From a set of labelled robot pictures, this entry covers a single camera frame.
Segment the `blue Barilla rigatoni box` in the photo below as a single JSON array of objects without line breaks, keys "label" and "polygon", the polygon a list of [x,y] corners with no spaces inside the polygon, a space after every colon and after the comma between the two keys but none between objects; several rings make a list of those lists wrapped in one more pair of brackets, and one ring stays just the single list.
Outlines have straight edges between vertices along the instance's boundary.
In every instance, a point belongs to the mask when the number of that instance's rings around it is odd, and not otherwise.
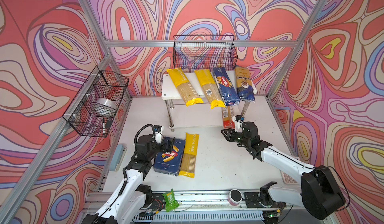
[{"label": "blue Barilla rigatoni box", "polygon": [[177,177],[180,172],[186,141],[175,139],[171,152],[158,153],[153,169],[156,173]]}]

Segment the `red spaghetti bag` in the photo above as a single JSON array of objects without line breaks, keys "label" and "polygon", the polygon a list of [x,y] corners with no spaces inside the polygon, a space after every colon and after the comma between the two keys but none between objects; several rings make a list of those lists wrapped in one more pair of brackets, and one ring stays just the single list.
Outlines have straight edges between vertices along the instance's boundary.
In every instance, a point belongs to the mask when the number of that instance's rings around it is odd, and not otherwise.
[{"label": "red spaghetti bag", "polygon": [[223,119],[223,128],[224,129],[235,129],[235,123],[233,117],[235,116],[235,111],[233,106],[222,107],[222,119]]}]

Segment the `yellow Pastatime spaghetti bag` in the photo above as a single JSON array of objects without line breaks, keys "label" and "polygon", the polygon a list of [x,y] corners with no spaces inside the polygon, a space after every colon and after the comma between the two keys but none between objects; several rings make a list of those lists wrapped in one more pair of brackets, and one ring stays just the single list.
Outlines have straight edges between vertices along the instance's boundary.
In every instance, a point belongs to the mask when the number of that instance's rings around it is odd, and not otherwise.
[{"label": "yellow Pastatime spaghetti bag", "polygon": [[182,100],[185,102],[186,107],[203,103],[203,100],[195,91],[181,68],[168,69],[167,73],[169,74],[178,93],[182,97]]},{"label": "yellow Pastatime spaghetti bag", "polygon": [[188,178],[195,177],[195,166],[198,152],[199,135],[186,134],[186,145],[183,154],[183,159],[179,171],[180,176]]}]

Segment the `blue Barilla spaghetti box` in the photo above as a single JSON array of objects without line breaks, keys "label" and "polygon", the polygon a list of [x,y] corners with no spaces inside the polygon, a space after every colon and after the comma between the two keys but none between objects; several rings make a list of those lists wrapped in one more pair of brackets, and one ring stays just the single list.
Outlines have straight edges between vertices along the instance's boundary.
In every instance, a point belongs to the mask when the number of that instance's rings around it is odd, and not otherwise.
[{"label": "blue Barilla spaghetti box", "polygon": [[224,67],[213,68],[214,80],[225,106],[239,105],[240,98]]}]

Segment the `clear blue spaghetti bag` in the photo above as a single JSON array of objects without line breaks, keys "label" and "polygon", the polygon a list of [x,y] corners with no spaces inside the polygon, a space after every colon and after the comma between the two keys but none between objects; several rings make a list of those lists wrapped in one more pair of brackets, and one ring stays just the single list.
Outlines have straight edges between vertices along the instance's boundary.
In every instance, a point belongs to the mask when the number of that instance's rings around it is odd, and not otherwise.
[{"label": "clear blue spaghetti bag", "polygon": [[255,102],[249,69],[237,65],[235,67],[235,75],[239,99],[244,102]]}]

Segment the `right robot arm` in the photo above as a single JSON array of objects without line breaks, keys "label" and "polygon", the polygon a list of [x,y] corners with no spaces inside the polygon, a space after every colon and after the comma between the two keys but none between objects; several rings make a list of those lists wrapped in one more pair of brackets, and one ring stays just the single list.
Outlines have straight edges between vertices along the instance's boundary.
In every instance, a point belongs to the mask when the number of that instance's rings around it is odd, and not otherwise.
[{"label": "right robot arm", "polygon": [[245,148],[253,159],[276,167],[298,183],[294,188],[280,186],[277,182],[262,186],[257,197],[260,205],[269,208],[274,203],[288,203],[305,208],[314,218],[324,220],[346,204],[330,167],[313,166],[281,152],[260,138],[253,122],[242,122],[235,129],[222,129],[221,134],[228,142]]}]

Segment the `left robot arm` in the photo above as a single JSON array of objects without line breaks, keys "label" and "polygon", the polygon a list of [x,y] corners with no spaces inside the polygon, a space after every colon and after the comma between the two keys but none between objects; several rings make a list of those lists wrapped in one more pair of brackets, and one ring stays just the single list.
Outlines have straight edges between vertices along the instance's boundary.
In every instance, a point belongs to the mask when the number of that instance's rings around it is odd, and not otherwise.
[{"label": "left robot arm", "polygon": [[143,135],[135,140],[135,152],[123,168],[123,180],[95,214],[87,214],[83,224],[129,224],[139,210],[152,206],[152,188],[143,181],[158,153],[174,150],[175,138],[162,134]]}]

